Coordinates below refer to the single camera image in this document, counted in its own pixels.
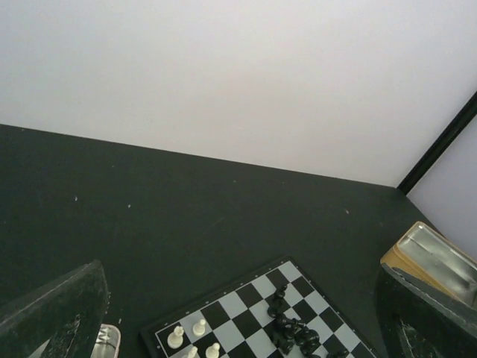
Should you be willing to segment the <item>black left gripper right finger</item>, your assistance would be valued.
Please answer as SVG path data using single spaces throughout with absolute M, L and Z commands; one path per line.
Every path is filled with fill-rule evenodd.
M 389 357 L 475 357 L 476 310 L 382 264 L 376 316 Z

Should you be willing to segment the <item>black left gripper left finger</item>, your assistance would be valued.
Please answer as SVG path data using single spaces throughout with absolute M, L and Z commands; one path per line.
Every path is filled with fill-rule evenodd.
M 99 260 L 1 307 L 1 356 L 90 357 L 109 303 Z

